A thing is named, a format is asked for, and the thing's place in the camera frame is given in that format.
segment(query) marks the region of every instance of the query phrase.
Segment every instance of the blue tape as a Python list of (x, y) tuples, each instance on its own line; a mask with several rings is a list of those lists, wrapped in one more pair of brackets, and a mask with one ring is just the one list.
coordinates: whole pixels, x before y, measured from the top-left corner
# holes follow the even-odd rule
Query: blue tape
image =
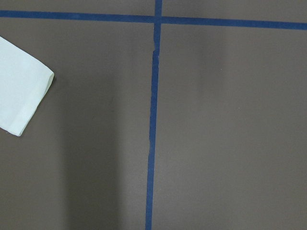
[(162, 17), (162, 23), (307, 30), (307, 23), (287, 23), (287, 22), (214, 19), (214, 18)]
[(84, 21), (105, 21), (105, 22), (128, 22), (128, 23), (154, 23), (154, 16), (98, 14), (98, 13), (0, 11), (0, 17), (84, 20)]
[(155, 157), (155, 137), (157, 124), (157, 101), (158, 101), (158, 82), (159, 82), (159, 55), (161, 40), (161, 17), (162, 0), (155, 0), (155, 22), (153, 31), (154, 51), (152, 65), (152, 96), (150, 106), (150, 126), (149, 126), (149, 155), (147, 172), (147, 195), (146, 195), (146, 220), (145, 230), (152, 229), (153, 215), (153, 195), (154, 195), (154, 157)]

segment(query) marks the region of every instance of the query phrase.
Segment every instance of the blue stripe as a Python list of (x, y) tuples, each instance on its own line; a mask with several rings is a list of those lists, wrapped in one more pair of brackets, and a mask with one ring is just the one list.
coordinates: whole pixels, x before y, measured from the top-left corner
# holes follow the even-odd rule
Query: blue stripe
[(153, 215), (153, 195), (154, 195), (154, 157), (155, 157), (155, 137), (157, 124), (157, 101), (158, 101), (158, 82), (159, 82), (159, 55), (161, 39), (161, 16), (162, 0), (155, 0), (155, 23), (153, 31), (153, 66), (152, 66), (152, 96), (150, 106), (150, 124), (149, 124), (149, 155), (147, 172), (147, 196), (146, 196), (146, 220), (145, 230), (152, 229)]
[(0, 17), (62, 19), (62, 20), (64, 19), (64, 20), (128, 22), (128, 23), (154, 23), (154, 17), (153, 16), (121, 15), (121, 14), (98, 14), (98, 13), (0, 11)]
[(162, 17), (162, 23), (184, 24), (184, 25), (215, 25), (215, 26), (237, 26), (237, 27), (253, 27), (253, 28), (307, 30), (307, 23), (287, 23), (287, 22), (214, 19), (214, 18)]

